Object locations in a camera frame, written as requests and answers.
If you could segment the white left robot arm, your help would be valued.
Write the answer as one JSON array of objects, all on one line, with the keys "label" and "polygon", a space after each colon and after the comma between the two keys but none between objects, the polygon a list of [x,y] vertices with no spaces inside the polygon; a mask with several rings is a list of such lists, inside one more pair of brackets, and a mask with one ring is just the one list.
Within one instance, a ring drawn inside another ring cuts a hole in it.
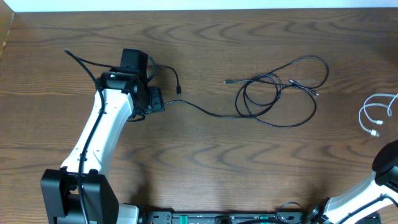
[{"label": "white left robot arm", "polygon": [[93,77],[95,102],[83,132],[59,169],[47,169],[40,182],[49,223],[146,223],[137,206],[119,203],[108,175],[114,150],[127,122],[162,112],[160,88],[138,49],[124,49],[118,67]]}]

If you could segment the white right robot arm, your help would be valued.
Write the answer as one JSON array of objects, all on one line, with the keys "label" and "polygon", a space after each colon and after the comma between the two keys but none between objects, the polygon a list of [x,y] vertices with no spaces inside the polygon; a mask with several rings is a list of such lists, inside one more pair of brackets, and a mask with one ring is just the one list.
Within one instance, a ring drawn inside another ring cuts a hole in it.
[{"label": "white right robot arm", "polygon": [[304,223],[356,223],[392,204],[397,205],[397,141],[378,152],[367,179],[344,194],[326,198]]}]

